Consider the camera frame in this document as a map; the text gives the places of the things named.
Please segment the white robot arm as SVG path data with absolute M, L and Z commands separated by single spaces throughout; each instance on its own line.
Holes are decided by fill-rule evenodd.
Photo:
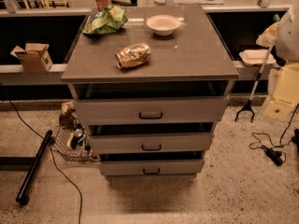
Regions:
M 256 44 L 274 45 L 277 56 L 286 61 L 263 111 L 269 118 L 283 119 L 299 104 L 299 6 L 292 5 L 280 21 L 258 36 Z

